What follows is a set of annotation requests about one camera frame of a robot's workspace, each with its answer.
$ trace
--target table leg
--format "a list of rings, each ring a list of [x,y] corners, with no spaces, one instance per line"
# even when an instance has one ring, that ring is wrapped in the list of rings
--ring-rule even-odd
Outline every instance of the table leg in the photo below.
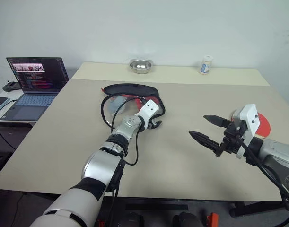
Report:
[[[250,205],[245,205],[244,202],[239,201],[235,202],[235,206],[236,208],[229,211],[233,218],[285,209],[282,201],[261,201]]]

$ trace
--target table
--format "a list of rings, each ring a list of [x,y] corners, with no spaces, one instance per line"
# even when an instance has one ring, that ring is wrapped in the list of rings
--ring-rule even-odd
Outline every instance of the table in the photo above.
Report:
[[[201,75],[192,67],[158,66],[138,75],[126,65],[92,62],[80,67],[20,144],[0,172],[0,189],[62,193],[78,183],[85,161],[110,134],[100,116],[101,88],[119,81],[156,87],[166,106],[162,125],[139,135],[139,162],[125,167],[119,196],[280,200],[258,168],[226,152],[217,158],[188,134],[200,131],[220,142],[223,128],[202,116],[229,118],[237,107],[255,103],[271,123],[269,138],[289,144],[289,106],[257,70]],[[127,160],[134,158],[132,141]]]
[[[7,97],[11,100],[15,100],[15,99],[19,99],[21,96],[23,95],[23,91],[22,90],[13,90],[10,92],[6,92],[6,91],[2,91],[0,93],[0,97]],[[14,104],[14,102],[12,102],[11,104],[6,105],[4,108],[2,108],[2,110],[0,111],[0,118],[6,113],[6,111],[9,110],[9,108],[11,108],[11,106]],[[14,123],[14,124],[22,124],[22,123],[28,123],[32,126],[35,125],[37,121],[9,121],[9,120],[1,120],[0,119],[0,123]]]

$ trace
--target metal bowl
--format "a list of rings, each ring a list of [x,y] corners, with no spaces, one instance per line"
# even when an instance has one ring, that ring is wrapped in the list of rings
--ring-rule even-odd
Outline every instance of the metal bowl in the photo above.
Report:
[[[150,71],[150,69],[152,68],[152,63],[153,62],[150,60],[133,59],[130,62],[130,68],[135,73],[145,74],[145,73],[148,73]]]

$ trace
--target white wall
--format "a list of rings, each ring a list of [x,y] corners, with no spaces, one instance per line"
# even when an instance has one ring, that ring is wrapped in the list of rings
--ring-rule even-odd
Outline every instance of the white wall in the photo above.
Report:
[[[289,0],[0,0],[0,87],[6,57],[257,68],[289,103]]]

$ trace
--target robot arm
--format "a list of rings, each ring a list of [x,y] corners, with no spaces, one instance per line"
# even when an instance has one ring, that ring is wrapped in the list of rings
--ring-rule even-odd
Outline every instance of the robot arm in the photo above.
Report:
[[[114,190],[123,175],[123,158],[128,154],[134,132],[147,128],[158,109],[158,105],[149,100],[137,114],[124,117],[101,148],[89,157],[82,180],[63,193],[31,226],[94,226],[104,194]]]
[[[263,141],[254,136],[260,124],[254,104],[237,109],[232,121],[215,115],[206,115],[204,118],[214,125],[226,128],[224,138],[219,145],[200,132],[189,131],[197,142],[213,150],[217,157],[223,151],[234,153],[237,158],[246,157],[247,163],[262,167],[266,176],[270,176],[280,187],[280,192],[289,197],[289,145],[274,140]]]

